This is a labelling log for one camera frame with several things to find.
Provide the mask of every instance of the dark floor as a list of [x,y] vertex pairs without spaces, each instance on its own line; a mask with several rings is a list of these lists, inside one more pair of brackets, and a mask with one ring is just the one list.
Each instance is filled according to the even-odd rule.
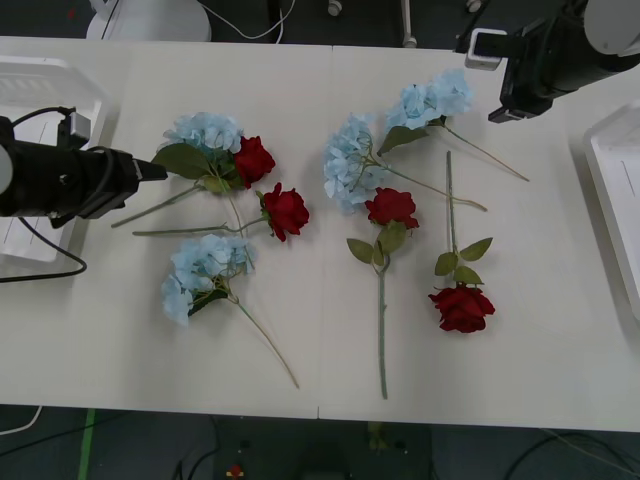
[[[245,33],[255,35],[270,24],[266,1],[204,3]],[[281,1],[286,10],[289,0]],[[551,14],[561,3],[493,0],[479,25],[515,30]],[[326,0],[298,0],[286,22],[283,43],[400,46],[399,0],[343,0],[343,6],[342,15],[333,18],[327,14]],[[414,0],[412,8],[413,33],[421,48],[452,48],[470,18],[464,0]],[[0,35],[82,38],[91,17],[88,0],[0,0]],[[210,18],[214,41],[244,41]],[[261,41],[270,42],[273,37]],[[34,412],[34,407],[0,406],[0,432],[27,423]],[[248,480],[293,480],[297,463],[318,445],[321,452],[337,449],[341,453],[316,461],[340,462],[342,455],[352,478],[367,480],[634,478],[557,440],[531,451],[509,476],[510,466],[522,452],[547,437],[535,429],[385,425],[383,435],[389,448],[376,452],[370,449],[371,434],[365,423],[100,411],[94,421],[105,423],[92,430],[91,443],[83,431],[77,431],[30,445],[82,428],[86,416],[85,410],[45,408],[28,431],[0,436],[0,480],[188,479],[198,458],[218,448],[190,480],[228,478],[225,472],[236,462],[245,467]],[[640,467],[618,453],[623,448],[640,457],[640,436],[595,435],[614,445],[614,453],[579,435],[566,438],[627,470]],[[81,458],[87,458],[87,452],[85,477]],[[430,471],[432,459],[438,477]],[[177,475],[179,462],[183,477]]]

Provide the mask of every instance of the white plastic tray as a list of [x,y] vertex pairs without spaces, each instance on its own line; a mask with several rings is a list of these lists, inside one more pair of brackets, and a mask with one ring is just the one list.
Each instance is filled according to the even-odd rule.
[[[111,101],[97,83],[62,60],[0,56],[0,115],[16,119],[51,106],[76,107],[91,120],[88,148],[99,141]],[[34,117],[16,127],[16,138],[55,145],[61,119],[57,113]],[[53,243],[67,246],[74,222],[54,230],[46,218],[27,220]],[[47,270],[59,257],[16,219],[0,218],[0,263]]]
[[640,320],[640,100],[592,127],[584,146],[631,309]]

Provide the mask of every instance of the flower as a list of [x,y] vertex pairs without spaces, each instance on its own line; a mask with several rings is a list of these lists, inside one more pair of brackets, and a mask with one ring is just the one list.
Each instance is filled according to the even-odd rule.
[[182,115],[173,125],[174,130],[167,130],[162,134],[168,141],[160,145],[158,150],[174,143],[187,143],[207,154],[216,148],[229,150],[231,153],[240,151],[243,130],[233,117],[200,112]]
[[415,130],[442,115],[467,112],[471,108],[472,97],[463,70],[446,70],[426,85],[405,88],[402,100],[386,114],[386,129],[404,126]]
[[244,186],[251,188],[253,182],[257,182],[265,174],[269,173],[276,162],[262,146],[260,137],[240,139],[240,151],[234,155],[236,169],[244,180]]
[[309,223],[309,210],[295,188],[282,192],[282,184],[278,182],[273,192],[265,193],[263,198],[263,214],[268,216],[269,225],[281,242],[287,239],[285,231],[300,235],[300,229]]
[[386,225],[392,220],[402,222],[407,228],[418,228],[418,221],[411,216],[416,211],[416,204],[408,192],[398,192],[393,188],[376,188],[373,201],[366,201],[369,220],[378,225]]
[[187,326],[194,298],[212,291],[216,277],[229,279],[250,273],[255,257],[255,250],[243,238],[206,235],[184,241],[171,256],[175,272],[162,284],[165,314]]
[[386,174],[377,166],[362,171],[373,147],[370,121],[366,115],[350,115],[338,133],[331,135],[325,149],[324,190],[345,213],[353,213],[357,205],[369,200]]
[[164,313],[178,324],[189,325],[189,310],[193,306],[193,296],[189,290],[184,290],[180,282],[173,275],[162,284]]
[[447,332],[458,330],[472,333],[484,330],[485,315],[493,315],[496,309],[478,288],[459,284],[456,288],[445,288],[437,295],[429,295],[442,317],[440,328]]

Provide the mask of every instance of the tabletop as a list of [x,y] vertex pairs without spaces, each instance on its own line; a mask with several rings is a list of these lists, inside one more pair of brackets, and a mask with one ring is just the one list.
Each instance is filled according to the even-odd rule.
[[[120,106],[102,143],[138,158],[153,155],[180,114],[235,116],[276,158],[260,187],[295,187],[312,219],[286,245],[256,229],[257,271],[238,291],[276,337],[299,391],[231,306],[209,307],[187,329],[167,320],[159,286],[180,239],[130,235],[232,221],[223,199],[201,194],[110,228],[185,188],[172,179],[143,185],[125,211],[76,227],[72,248],[88,261],[87,273],[0,289],[0,402],[640,431],[640,328],[580,145],[587,128],[635,98],[640,70],[585,87],[537,119],[503,125],[486,120],[499,106],[502,70],[465,71],[475,98],[471,112],[453,119],[454,130],[530,183],[444,132],[389,155],[398,170],[442,188],[446,151],[453,152],[455,191],[489,208],[458,206],[456,223],[462,244],[494,237],[477,269],[497,311],[480,333],[438,328],[427,295],[444,286],[433,266],[448,246],[446,202],[390,179],[412,193],[421,226],[388,273],[385,401],[376,278],[345,242],[375,229],[366,215],[344,216],[326,198],[322,150],[350,112],[382,114],[403,87],[462,67],[462,56],[11,38],[0,40],[0,54],[62,58],[95,78]],[[252,194],[237,202],[251,219]]]

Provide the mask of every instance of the flower stem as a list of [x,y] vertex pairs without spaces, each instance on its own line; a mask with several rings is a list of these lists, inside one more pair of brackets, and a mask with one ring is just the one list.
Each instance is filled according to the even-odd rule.
[[165,200],[162,203],[159,203],[158,205],[156,205],[155,207],[151,207],[151,208],[147,208],[146,210],[140,212],[140,213],[136,213],[135,215],[132,215],[130,217],[125,218],[124,220],[120,220],[116,223],[114,223],[113,225],[111,225],[111,228],[118,228],[122,225],[125,225],[129,222],[132,222],[134,220],[137,220],[140,217],[144,217],[145,215],[148,215],[149,213],[153,213],[156,210],[160,210],[161,208],[167,207],[169,205],[173,205],[174,203],[176,203],[179,199],[181,199],[182,197],[189,195],[191,192],[195,192],[195,191],[199,191],[199,190],[204,190],[204,187],[202,185],[196,184],[193,187],[185,190],[184,192],[180,192],[177,195],[174,195],[173,197],[169,198],[168,200]]
[[178,230],[152,230],[145,232],[133,232],[136,237],[156,237],[160,235],[175,235],[181,233],[202,233],[202,232],[213,232],[215,230],[225,230],[230,233],[238,233],[245,230],[250,225],[255,225],[256,223],[265,222],[266,219],[264,217],[257,218],[246,225],[242,225],[240,228],[229,228],[225,224],[216,225],[213,227],[202,227],[202,228],[184,228]]
[[384,312],[387,305],[384,302],[384,276],[391,264],[389,257],[385,258],[386,262],[378,274],[378,367],[380,369],[380,388],[382,389],[382,398],[387,399],[387,371],[385,367],[384,354]]
[[[440,195],[444,195],[445,197],[449,197],[449,195],[445,192],[443,192],[442,190],[438,190],[437,188],[434,188],[430,185],[427,185],[426,183],[422,183],[419,182],[418,180],[414,180],[413,178],[405,175],[404,173],[401,173],[397,170],[394,170],[393,168],[387,166],[387,165],[380,165],[381,168],[385,169],[386,171],[393,173],[394,175],[397,175],[399,177],[404,178],[405,180],[409,180],[410,182],[416,183],[422,187],[428,188],[429,190],[433,190],[436,193],[439,193]],[[464,198],[457,198],[457,197],[451,197],[451,200],[455,200],[456,202],[460,202],[460,203],[465,203],[467,205],[471,205],[472,207],[476,207],[480,210],[482,210],[483,212],[487,212],[488,209],[487,207],[485,207],[484,205],[479,204],[478,202],[474,202],[473,200],[465,200]]]
[[477,145],[474,145],[473,143],[471,143],[469,140],[461,137],[460,135],[458,135],[456,132],[454,132],[453,130],[451,130],[449,127],[447,127],[446,125],[442,125],[442,127],[447,130],[451,135],[453,135],[454,137],[456,137],[459,140],[462,140],[464,143],[466,143],[467,145],[475,148],[476,150],[480,150],[482,153],[484,153],[485,155],[487,155],[488,157],[492,158],[493,160],[495,160],[496,162],[498,162],[500,165],[502,165],[504,168],[506,168],[507,170],[509,170],[511,173],[513,173],[515,176],[520,177],[522,180],[529,182],[530,180],[525,177],[524,175],[522,175],[520,172],[514,170],[513,168],[511,168],[509,165],[507,165],[506,163],[504,163],[502,160],[500,160],[499,158],[491,155],[489,152],[487,152],[486,150],[480,148]]
[[262,328],[262,325],[260,325],[256,321],[256,319],[251,316],[251,314],[247,311],[246,308],[244,308],[244,306],[240,302],[238,302],[236,305],[238,305],[238,308],[240,308],[240,310],[242,310],[242,313],[244,313],[247,316],[247,318],[249,320],[251,320],[251,322],[256,326],[256,328],[258,330],[260,330],[260,333],[264,336],[264,338],[267,339],[267,342],[269,342],[269,345],[271,345],[271,348],[273,348],[273,351],[276,353],[276,355],[278,356],[278,358],[280,359],[280,361],[284,365],[284,368],[286,368],[287,373],[289,374],[289,376],[291,377],[291,380],[293,381],[293,384],[296,386],[296,388],[298,390],[300,390],[300,385],[298,384],[298,381],[296,380],[295,375],[293,374],[293,372],[289,368],[289,365],[287,364],[287,361],[284,359],[284,357],[280,353],[280,350],[278,350],[278,347],[276,347],[276,345],[273,342],[273,340],[271,340],[271,337],[269,336],[269,334],[265,331],[264,328]]
[[451,250],[458,254],[456,243],[456,224],[453,215],[453,175],[451,173],[451,150],[447,152],[447,190],[449,192],[449,228],[451,229]]

